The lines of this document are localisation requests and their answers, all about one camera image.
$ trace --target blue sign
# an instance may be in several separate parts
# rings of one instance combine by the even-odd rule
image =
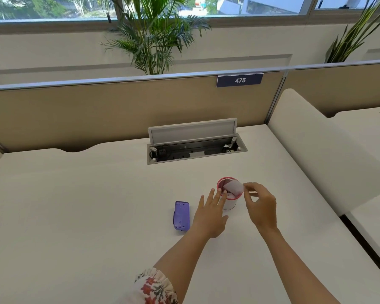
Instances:
[[[262,82],[263,73],[218,76],[217,87],[254,85]]]

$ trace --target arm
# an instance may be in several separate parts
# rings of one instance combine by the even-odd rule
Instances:
[[[284,240],[277,228],[276,198],[261,184],[244,186],[249,216],[270,250],[291,303],[340,304]],[[258,201],[253,202],[251,195]]]
[[[186,296],[194,268],[210,238],[218,237],[225,229],[228,216],[223,217],[223,206],[227,199],[221,189],[214,196],[211,189],[204,205],[204,195],[201,196],[193,225],[189,231],[153,266],[163,272],[176,290],[179,303]]]

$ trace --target container with red rim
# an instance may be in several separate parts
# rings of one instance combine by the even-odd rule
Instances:
[[[230,181],[237,180],[233,177],[223,177],[217,182],[217,190],[221,189],[224,191],[223,186],[227,184]],[[227,201],[224,204],[224,210],[231,210],[232,208],[235,207],[237,200],[242,196],[242,193],[239,194],[238,196],[234,196],[232,193],[228,193],[227,195]]]

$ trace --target hand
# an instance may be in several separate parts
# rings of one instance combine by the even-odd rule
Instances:
[[[263,185],[256,182],[243,184],[244,197],[249,217],[260,234],[266,231],[278,231],[276,218],[276,198]],[[251,196],[259,197],[254,202]]]
[[[221,189],[214,196],[211,189],[207,201],[204,204],[204,195],[201,196],[191,228],[209,238],[217,238],[225,229],[228,216],[223,216],[223,207],[227,200],[227,191],[221,196]]]

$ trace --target ruffled cuff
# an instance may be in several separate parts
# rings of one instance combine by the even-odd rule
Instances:
[[[165,293],[164,302],[166,304],[178,304],[176,291],[162,271],[155,268],[146,269],[135,279],[135,282],[139,281],[144,281],[154,293],[155,291]]]

